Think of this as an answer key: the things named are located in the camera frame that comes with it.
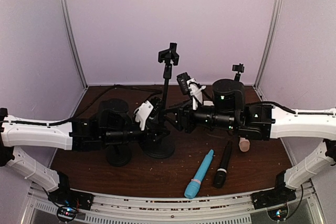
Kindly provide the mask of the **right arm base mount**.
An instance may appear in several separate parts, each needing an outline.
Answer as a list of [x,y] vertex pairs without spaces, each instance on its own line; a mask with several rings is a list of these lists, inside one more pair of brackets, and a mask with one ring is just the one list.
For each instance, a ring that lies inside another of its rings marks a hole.
[[285,221],[290,216],[287,203],[296,199],[296,190],[286,187],[285,170],[276,176],[273,189],[251,194],[254,209],[270,208],[268,216],[273,221]]

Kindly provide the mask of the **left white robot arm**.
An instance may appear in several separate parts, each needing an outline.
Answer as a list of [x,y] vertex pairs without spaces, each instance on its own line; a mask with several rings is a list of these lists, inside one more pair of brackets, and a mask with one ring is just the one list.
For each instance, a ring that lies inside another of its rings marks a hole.
[[100,102],[98,112],[89,119],[29,121],[9,115],[6,108],[1,108],[1,166],[10,167],[55,194],[70,192],[68,176],[37,162],[22,146],[75,152],[106,150],[107,162],[116,167],[131,160],[129,143],[139,143],[150,157],[168,158],[175,146],[164,140],[170,132],[151,116],[154,109],[153,103],[145,101],[130,117],[126,101],[110,99]]

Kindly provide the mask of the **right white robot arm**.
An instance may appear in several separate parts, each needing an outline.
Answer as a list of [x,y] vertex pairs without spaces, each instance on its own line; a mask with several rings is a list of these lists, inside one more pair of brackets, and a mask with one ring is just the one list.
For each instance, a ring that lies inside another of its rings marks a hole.
[[190,101],[165,109],[166,118],[177,130],[193,131],[197,126],[224,129],[247,140],[268,141],[283,137],[316,137],[322,141],[300,163],[276,177],[277,189],[296,190],[327,165],[335,164],[335,109],[294,110],[276,102],[245,102],[244,85],[219,79],[212,85],[212,99],[200,101],[203,88],[179,77],[179,85]]

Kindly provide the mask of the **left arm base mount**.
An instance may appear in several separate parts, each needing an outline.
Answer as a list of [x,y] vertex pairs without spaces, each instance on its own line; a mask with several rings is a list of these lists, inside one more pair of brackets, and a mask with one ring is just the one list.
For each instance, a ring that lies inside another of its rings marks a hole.
[[67,175],[58,172],[58,188],[47,192],[48,200],[56,207],[56,217],[63,223],[73,221],[79,214],[79,210],[90,210],[94,195],[70,189],[69,178]]

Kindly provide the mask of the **tall black microphone stand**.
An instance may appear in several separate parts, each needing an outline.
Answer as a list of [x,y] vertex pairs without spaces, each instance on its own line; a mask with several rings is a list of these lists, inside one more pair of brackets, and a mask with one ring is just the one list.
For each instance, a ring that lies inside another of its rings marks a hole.
[[[164,70],[163,70],[163,79],[164,79],[164,86],[162,91],[163,106],[166,109],[167,103],[167,95],[169,90],[169,82],[172,78],[172,69],[174,66],[178,65],[179,62],[179,54],[176,52],[177,50],[177,43],[172,42],[169,45],[168,49],[164,49],[159,51],[158,53],[158,62],[164,63]],[[150,115],[146,122],[153,121],[153,122],[160,122],[165,125],[165,115]],[[172,142],[166,141],[164,138],[162,143],[165,147],[165,153],[145,153],[149,157],[157,158],[157,159],[165,159],[171,157],[175,151],[175,145]]]

